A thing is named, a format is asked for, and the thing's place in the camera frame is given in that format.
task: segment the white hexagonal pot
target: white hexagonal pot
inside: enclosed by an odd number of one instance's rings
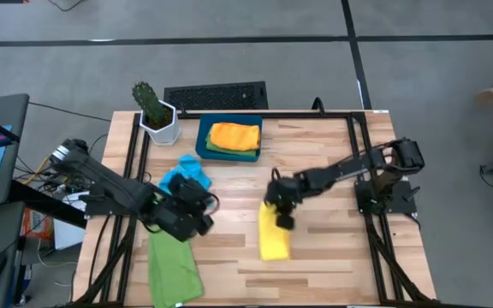
[[[162,100],[159,100],[159,103],[172,110],[172,122],[166,127],[160,128],[158,130],[149,128],[146,125],[144,110],[142,110],[140,114],[140,126],[147,131],[147,133],[150,135],[151,140],[153,140],[156,145],[173,145],[178,140],[178,136],[180,136],[181,133],[181,127],[180,123],[178,122],[176,108],[170,104],[165,103]]]

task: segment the person's foot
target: person's foot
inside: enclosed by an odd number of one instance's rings
[[[485,89],[475,95],[475,104],[489,104],[493,102],[493,87]]]

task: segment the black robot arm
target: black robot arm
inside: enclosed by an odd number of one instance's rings
[[[175,175],[169,185],[171,194],[152,185],[129,179],[106,168],[89,157],[79,140],[67,139],[50,156],[52,168],[64,175],[80,175],[94,182],[88,195],[81,199],[88,204],[117,204],[136,216],[148,231],[158,225],[162,230],[184,241],[197,233],[205,235],[212,226],[205,215],[214,195],[196,180]]]
[[[380,174],[371,179],[371,202],[373,208],[384,209],[385,203],[393,197],[393,186],[404,175],[418,173],[425,166],[418,144],[410,139],[398,139],[371,148],[360,157],[346,158],[326,168],[312,168],[296,172],[292,177],[281,177],[273,169],[264,201],[274,204],[279,216],[276,224],[281,228],[294,228],[290,216],[297,204],[304,198],[318,196],[328,191],[338,181],[344,181],[371,170]]]

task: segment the green towel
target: green towel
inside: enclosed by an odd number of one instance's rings
[[[212,144],[210,134],[206,135],[205,141],[206,141],[206,150],[209,150],[209,151],[217,151],[217,152],[226,153],[226,154],[249,156],[249,157],[255,157],[256,156],[256,150],[233,151],[233,150],[227,150],[227,149],[223,149],[221,147],[218,147],[218,146]]]
[[[203,295],[189,240],[180,242],[164,231],[149,234],[148,282],[156,308],[175,307]]]

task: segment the floor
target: floor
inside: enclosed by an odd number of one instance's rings
[[[185,44],[258,36],[289,39]],[[76,44],[86,39],[123,44]],[[493,83],[493,1],[86,0],[67,13],[41,0],[0,4],[0,95],[25,92],[36,103],[109,118],[138,109],[130,95],[138,80],[160,93],[265,80],[271,109],[308,108],[319,96],[326,109],[389,110],[397,136],[416,139],[425,157],[411,181],[422,187],[416,200],[438,298],[493,306],[493,189],[478,176],[493,158],[493,105],[472,104]],[[103,121],[31,105],[20,155],[35,167],[65,138],[92,143],[107,130]],[[54,258],[73,261],[78,251]],[[64,303],[69,288],[53,281],[69,282],[72,271],[36,264],[27,306]]]

